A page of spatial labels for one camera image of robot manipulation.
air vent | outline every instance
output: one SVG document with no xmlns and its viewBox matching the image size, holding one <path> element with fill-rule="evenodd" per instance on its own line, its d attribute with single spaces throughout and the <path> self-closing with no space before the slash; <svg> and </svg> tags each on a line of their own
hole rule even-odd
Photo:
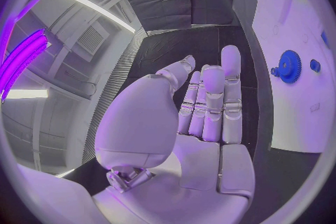
<svg viewBox="0 0 336 224">
<path fill-rule="evenodd" d="M 79 45 L 90 52 L 92 55 L 96 53 L 104 38 L 94 29 L 89 26 L 86 31 L 77 40 Z"/>
</svg>

blue cog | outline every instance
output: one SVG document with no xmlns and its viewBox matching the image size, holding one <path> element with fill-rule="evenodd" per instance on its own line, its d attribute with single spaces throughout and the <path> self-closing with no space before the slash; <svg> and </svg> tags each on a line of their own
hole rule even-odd
<svg viewBox="0 0 336 224">
<path fill-rule="evenodd" d="M 294 83 L 301 74 L 302 64 L 299 55 L 293 50 L 286 50 L 280 58 L 278 72 L 285 83 Z"/>
</svg>

